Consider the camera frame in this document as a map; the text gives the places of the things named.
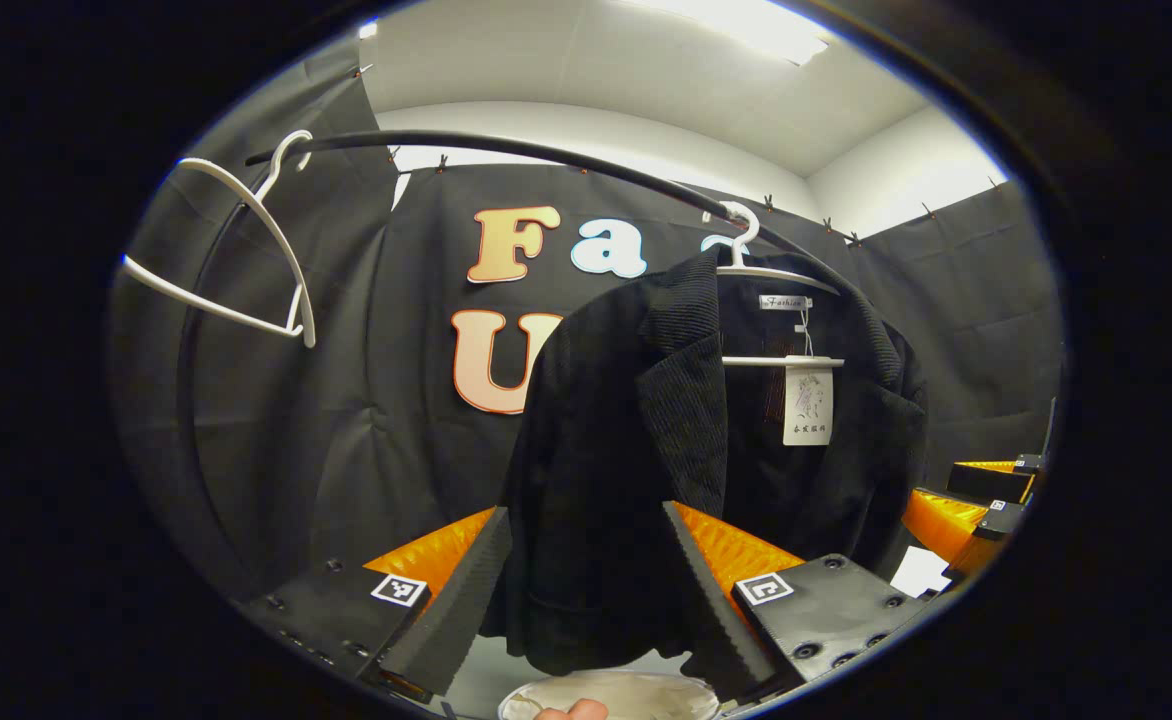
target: paper hang tag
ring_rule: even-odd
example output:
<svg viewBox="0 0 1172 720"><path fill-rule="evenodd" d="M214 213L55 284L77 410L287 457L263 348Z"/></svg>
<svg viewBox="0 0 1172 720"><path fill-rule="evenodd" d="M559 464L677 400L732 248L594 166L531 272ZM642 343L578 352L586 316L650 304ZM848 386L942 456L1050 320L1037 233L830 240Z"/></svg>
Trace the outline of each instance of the paper hang tag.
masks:
<svg viewBox="0 0 1172 720"><path fill-rule="evenodd" d="M805 296L759 296L759 310L809 310L813 299Z"/></svg>
<svg viewBox="0 0 1172 720"><path fill-rule="evenodd" d="M834 427L834 375L830 368L786 368L783 446L830 444Z"/></svg>

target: hand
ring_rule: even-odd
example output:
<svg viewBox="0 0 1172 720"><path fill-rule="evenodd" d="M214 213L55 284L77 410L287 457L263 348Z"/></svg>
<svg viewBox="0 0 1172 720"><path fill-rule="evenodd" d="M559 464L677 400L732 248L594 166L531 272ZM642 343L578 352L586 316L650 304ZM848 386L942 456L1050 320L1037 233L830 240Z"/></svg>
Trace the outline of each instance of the hand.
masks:
<svg viewBox="0 0 1172 720"><path fill-rule="evenodd" d="M598 700L578 700L568 712L547 707L532 720L608 720L608 708Z"/></svg>

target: orange letter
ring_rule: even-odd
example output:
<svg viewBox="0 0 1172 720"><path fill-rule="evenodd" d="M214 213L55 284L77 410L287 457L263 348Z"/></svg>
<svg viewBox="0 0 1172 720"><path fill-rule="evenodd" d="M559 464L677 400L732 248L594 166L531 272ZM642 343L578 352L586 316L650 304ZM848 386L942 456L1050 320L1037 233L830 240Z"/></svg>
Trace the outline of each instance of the orange letter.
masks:
<svg viewBox="0 0 1172 720"><path fill-rule="evenodd" d="M454 355L454 387L462 400L485 413L517 415L523 413L523 400L529 394L529 376L532 361L541 352L550 331L559 315L531 313L519 318L519 327L529 333L529 354L523 365L523 382L519 387L502 387L493 382L493 340L505 327L502 313L491 310L458 310L454 313L457 328L457 354Z"/></svg>
<svg viewBox="0 0 1172 720"><path fill-rule="evenodd" d="M513 208L510 210L481 210L475 215L481 223L481 260L466 279L471 283L517 281L529 273L529 266L517 263L515 249L522 247L525 258L541 252L541 223L559 227L559 211L550 205ZM519 229L519 223L527 224Z"/></svg>

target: clothes hanger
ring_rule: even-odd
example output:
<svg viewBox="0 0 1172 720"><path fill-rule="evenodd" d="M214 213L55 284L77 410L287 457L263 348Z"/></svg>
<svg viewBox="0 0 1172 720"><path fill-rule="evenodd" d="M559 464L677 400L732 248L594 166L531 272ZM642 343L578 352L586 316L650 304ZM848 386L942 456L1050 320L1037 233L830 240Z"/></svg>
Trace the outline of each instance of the clothes hanger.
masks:
<svg viewBox="0 0 1172 720"><path fill-rule="evenodd" d="M742 249L748 242L755 240L755 237L759 233L759 218L755 217L750 208L742 205L741 202L724 201L724 208L728 209L728 213L732 217L745 219L747 231L737 237L732 238L732 264L731 265L720 265L715 269L715 274L717 276L747 276L756 278L769 278L769 279L783 279L783 281L797 281L806 284L806 286L816 287L827 292L839 296L839 291L830 287L829 284L819 281L819 279L810 278L808 276L802 276L798 273L790 273L786 270L777 269L755 269L754 266L747 265L742 261ZM804 310L804 325L796 325L796 331L800 327L804 328L804 333L808 331L808 311ZM751 366L751 368L841 368L843 360L833 359L832 356L813 356L813 355L788 355L788 356L728 356L725 355L724 365L737 365L737 366Z"/></svg>
<svg viewBox="0 0 1172 720"><path fill-rule="evenodd" d="M241 183L239 178L234 177L232 174L226 172L219 165L210 163L206 159L199 158L183 158L178 161L178 168L189 168L192 170L198 170L198 172L206 174L217 178L222 184L229 186L230 190L236 191L240 201L244 201L244 205L257 213L258 218L261 218L263 223L266 224L266 229L270 230L272 236L275 237L275 242L279 242L280 249L284 251L284 258L288 260L289 269L293 270L293 278L297 281L297 287L293 290L293 305L288 310L288 320L284 325L275 325L272 322L266 322L266 320L260 320L253 318L252 315L244 315L237 310L231 310L224 305L217 305L210 300L198 297L193 292L188 292L182 290L175 284L166 281L166 279L158 277L156 273L150 272L150 270L143 269L128 254L124 254L124 272L132 276L142 284L148 287L164 293L164 296L171 297L171 299L183 301L186 305L192 305L198 307L198 310L205 310L214 315L222 315L222 318L234 320L234 322L248 325L248 327L258 328L260 331L266 331L268 333L281 334L281 337L302 337L302 342L306 347L315 347L315 314L311 308L311 292L306 288L306 278L302 278L302 266L297 263L297 256L293 254L293 249L289 246L288 240L284 237L284 231L279 227L279 223L275 223L275 218L271 217L270 210L263 205L263 199L266 197L266 192L275 185L275 181L279 179L280 172L284 164L285 151L288 150L288 145L299 140L312 140L311 133L299 129L299 131L291 133L288 137L279 143L275 148L275 154L271 155L270 161L270 176L267 176L266 182L263 183L260 190L253 193L246 184ZM297 170L301 172L306 168L306 164L311 161L311 152L302 156L301 163L297 164ZM302 311L302 324L293 327L293 322L297 319L298 310Z"/></svg>

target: black jacket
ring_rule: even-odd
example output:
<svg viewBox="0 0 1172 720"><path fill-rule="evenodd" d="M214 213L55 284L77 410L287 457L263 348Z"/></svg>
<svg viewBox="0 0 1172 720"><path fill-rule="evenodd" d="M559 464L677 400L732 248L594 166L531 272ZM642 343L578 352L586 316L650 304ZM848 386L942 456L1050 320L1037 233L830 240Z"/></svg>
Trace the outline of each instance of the black jacket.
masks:
<svg viewBox="0 0 1172 720"><path fill-rule="evenodd" d="M924 378L860 291L797 254L747 257L832 284L718 277L728 246L638 278L564 319L541 346L500 505L513 550L481 633L550 674L691 650L665 548L675 500L800 557L850 556L890 577L900 518L924 482ZM723 355L802 354L792 311L809 296L815 354L834 371L830 446L783 447L782 368Z"/></svg>

